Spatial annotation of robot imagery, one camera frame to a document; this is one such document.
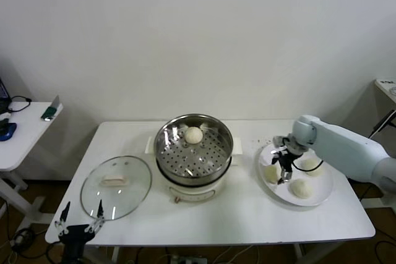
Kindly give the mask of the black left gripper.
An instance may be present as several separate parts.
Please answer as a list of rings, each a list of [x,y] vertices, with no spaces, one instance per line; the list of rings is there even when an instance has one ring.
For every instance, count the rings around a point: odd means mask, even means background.
[[[102,200],[99,202],[95,221],[89,225],[66,226],[70,205],[71,202],[68,202],[59,219],[54,222],[59,240],[64,245],[61,263],[82,263],[86,243],[93,239],[93,234],[96,234],[105,223]]]

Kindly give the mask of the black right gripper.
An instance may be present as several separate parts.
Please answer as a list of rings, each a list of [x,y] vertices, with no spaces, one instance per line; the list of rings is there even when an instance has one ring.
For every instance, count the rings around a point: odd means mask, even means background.
[[[273,154],[271,164],[279,162],[280,166],[283,168],[277,184],[284,184],[291,180],[293,174],[292,165],[298,158],[299,155],[291,153],[288,150],[281,150]]]

